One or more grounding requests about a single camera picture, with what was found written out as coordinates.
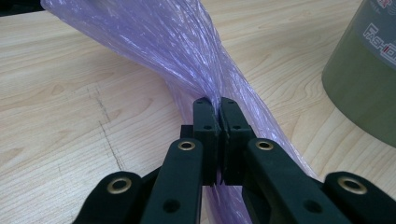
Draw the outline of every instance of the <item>purple plastic bag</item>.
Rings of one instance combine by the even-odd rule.
[[[43,8],[118,54],[156,71],[168,85],[186,123],[192,102],[235,100],[255,134],[277,141],[305,170],[301,158],[258,94],[221,45],[198,0],[41,0]],[[250,223],[241,188],[206,188],[212,222]]]

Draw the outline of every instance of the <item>wood grain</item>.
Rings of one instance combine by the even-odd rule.
[[[360,2],[203,1],[318,175],[350,171],[396,198],[396,148],[349,121],[320,80]],[[0,18],[0,27],[1,223],[70,223],[104,176],[161,165],[182,120],[158,75],[47,12]]]

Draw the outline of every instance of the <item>cylindrical container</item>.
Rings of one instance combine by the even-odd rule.
[[[334,104],[396,147],[396,0],[364,0],[322,74]]]

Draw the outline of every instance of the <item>wooden table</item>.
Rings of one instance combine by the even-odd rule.
[[[396,148],[349,121],[320,79],[360,2],[204,5],[318,175],[346,170],[395,198]],[[48,12],[0,18],[0,30],[0,223],[70,223],[104,176],[162,164],[182,119],[158,75]]]

